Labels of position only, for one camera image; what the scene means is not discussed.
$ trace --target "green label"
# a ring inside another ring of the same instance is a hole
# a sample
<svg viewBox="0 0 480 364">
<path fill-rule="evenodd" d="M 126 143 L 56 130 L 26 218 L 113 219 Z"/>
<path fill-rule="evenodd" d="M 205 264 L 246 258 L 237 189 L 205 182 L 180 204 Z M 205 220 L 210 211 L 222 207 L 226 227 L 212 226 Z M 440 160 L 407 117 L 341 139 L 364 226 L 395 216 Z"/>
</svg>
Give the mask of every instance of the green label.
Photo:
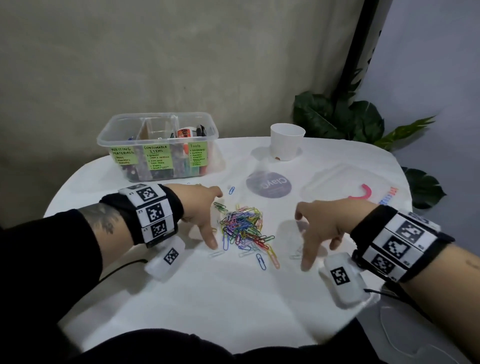
<svg viewBox="0 0 480 364">
<path fill-rule="evenodd" d="M 169 170 L 173 168 L 170 144 L 144 146 L 144 154 L 149 170 Z"/>
<path fill-rule="evenodd" d="M 132 146 L 119 146 L 110 148 L 113 159 L 121 166 L 129 164 L 138 164 L 138 158 L 133 151 Z"/>
<path fill-rule="evenodd" d="M 207 142 L 188 143 L 190 167 L 208 165 Z"/>
</svg>

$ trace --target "black pole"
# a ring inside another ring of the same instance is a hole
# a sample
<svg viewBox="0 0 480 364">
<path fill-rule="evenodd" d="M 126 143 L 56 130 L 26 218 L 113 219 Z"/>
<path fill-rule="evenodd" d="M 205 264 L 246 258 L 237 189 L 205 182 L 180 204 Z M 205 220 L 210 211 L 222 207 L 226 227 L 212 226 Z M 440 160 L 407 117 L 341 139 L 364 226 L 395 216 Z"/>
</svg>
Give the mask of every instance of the black pole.
<svg viewBox="0 0 480 364">
<path fill-rule="evenodd" d="M 358 67 L 365 41 L 367 40 L 370 26 L 372 25 L 373 17 L 377 11 L 378 3 L 380 0 L 365 0 L 360 12 L 360 18 L 353 34 L 352 44 L 348 51 L 345 66 L 343 67 L 342 75 L 336 86 L 336 89 L 332 93 L 332 101 L 336 104 L 338 97 L 347 91 L 350 85 L 351 77 Z"/>
</svg>

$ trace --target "wall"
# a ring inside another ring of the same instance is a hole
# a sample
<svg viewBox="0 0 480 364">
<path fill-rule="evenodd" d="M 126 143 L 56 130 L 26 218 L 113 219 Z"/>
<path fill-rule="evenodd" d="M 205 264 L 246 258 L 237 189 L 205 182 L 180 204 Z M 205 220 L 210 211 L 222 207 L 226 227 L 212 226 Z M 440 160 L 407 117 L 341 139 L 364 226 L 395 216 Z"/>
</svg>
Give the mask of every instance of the wall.
<svg viewBox="0 0 480 364">
<path fill-rule="evenodd" d="M 0 224 L 38 218 L 114 114 L 267 135 L 336 84 L 363 0 L 0 1 Z"/>
<path fill-rule="evenodd" d="M 385 132 L 437 115 L 394 152 L 436 177 L 448 196 L 425 213 L 480 255 L 480 2 L 394 0 L 357 100 L 374 103 Z"/>
</svg>

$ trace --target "black pants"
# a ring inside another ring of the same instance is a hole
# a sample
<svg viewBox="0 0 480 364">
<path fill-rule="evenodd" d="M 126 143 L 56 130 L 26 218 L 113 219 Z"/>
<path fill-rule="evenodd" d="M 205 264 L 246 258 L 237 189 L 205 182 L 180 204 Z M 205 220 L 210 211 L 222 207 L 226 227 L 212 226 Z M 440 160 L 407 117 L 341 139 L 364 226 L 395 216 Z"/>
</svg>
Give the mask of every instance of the black pants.
<svg viewBox="0 0 480 364">
<path fill-rule="evenodd" d="M 111 338 L 73 358 L 71 363 L 157 363 L 165 359 L 181 361 L 302 360 L 322 363 L 350 363 L 359 358 L 366 363 L 382 363 L 360 323 L 353 320 L 328 343 L 300 348 L 268 347 L 232 355 L 226 349 L 196 335 L 165 329 L 143 329 Z"/>
</svg>

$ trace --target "plastic storage container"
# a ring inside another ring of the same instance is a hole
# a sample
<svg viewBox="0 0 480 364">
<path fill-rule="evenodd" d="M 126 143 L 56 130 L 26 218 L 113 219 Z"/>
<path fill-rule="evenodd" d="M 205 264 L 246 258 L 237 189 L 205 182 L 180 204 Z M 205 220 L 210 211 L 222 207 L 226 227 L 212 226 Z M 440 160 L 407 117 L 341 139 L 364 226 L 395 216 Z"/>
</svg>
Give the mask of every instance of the plastic storage container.
<svg viewBox="0 0 480 364">
<path fill-rule="evenodd" d="M 182 137 L 199 132 L 201 136 Z M 115 115 L 97 138 L 130 182 L 206 174 L 211 143 L 218 138 L 205 112 Z"/>
</svg>

